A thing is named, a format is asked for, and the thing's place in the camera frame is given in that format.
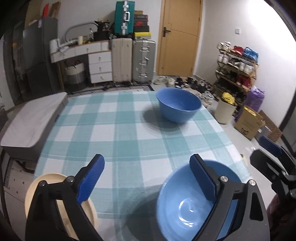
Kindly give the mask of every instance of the wooden door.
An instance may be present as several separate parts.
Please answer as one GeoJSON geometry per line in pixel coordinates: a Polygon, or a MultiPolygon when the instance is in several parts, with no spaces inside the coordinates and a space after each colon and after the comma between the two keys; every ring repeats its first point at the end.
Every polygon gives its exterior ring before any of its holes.
{"type": "Polygon", "coordinates": [[[163,1],[157,73],[189,76],[192,74],[197,53],[201,0],[163,1]]]}

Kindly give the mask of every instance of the light blue bowl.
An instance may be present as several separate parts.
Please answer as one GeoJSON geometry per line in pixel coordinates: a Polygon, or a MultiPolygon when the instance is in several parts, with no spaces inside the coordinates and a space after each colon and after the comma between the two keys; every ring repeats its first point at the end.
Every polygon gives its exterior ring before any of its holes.
{"type": "Polygon", "coordinates": [[[184,123],[202,107],[196,95],[178,88],[164,88],[156,97],[161,114],[172,122],[184,123]]]}
{"type": "MultiPolygon", "coordinates": [[[[225,175],[232,181],[241,182],[229,167],[216,161],[204,162],[219,176],[225,175]]],[[[206,199],[189,164],[177,169],[163,184],[157,200],[156,218],[162,235],[168,241],[191,241],[206,221],[213,205],[206,199]]],[[[217,239],[227,235],[236,205],[237,200],[232,200],[217,239]]]]}

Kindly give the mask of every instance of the gray refrigerator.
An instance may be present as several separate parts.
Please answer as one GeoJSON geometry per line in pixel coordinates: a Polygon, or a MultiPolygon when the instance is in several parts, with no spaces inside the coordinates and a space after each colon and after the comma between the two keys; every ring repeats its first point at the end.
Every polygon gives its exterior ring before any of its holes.
{"type": "Polygon", "coordinates": [[[49,42],[57,38],[57,19],[43,17],[23,32],[26,73],[33,97],[58,93],[57,68],[50,62],[49,42]]]}

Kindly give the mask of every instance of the tablecloth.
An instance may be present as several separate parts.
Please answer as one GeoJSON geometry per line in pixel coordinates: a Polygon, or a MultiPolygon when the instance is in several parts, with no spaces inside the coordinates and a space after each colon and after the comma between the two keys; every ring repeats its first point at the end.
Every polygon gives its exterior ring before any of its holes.
{"type": "Polygon", "coordinates": [[[202,107],[185,124],[163,118],[154,91],[70,100],[45,143],[34,176],[76,175],[95,154],[105,169],[91,194],[98,232],[107,240],[163,240],[155,220],[158,191],[192,154],[217,160],[242,181],[250,174],[237,149],[202,107]]]}

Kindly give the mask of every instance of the blue gripper pad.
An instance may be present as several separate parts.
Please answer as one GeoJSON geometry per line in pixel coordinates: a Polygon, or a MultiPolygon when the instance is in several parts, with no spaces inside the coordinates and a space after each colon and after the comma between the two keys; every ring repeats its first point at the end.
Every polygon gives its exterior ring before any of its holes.
{"type": "Polygon", "coordinates": [[[215,203],[217,200],[216,185],[194,155],[190,157],[189,166],[206,198],[215,203]]]}
{"type": "Polygon", "coordinates": [[[89,198],[104,168],[105,159],[102,155],[99,155],[95,164],[84,176],[83,180],[80,182],[78,186],[77,201],[79,204],[81,204],[89,198]]]}
{"type": "Polygon", "coordinates": [[[259,139],[259,145],[262,146],[265,150],[270,152],[275,157],[282,156],[281,148],[277,144],[272,142],[270,139],[264,136],[259,139]]]}

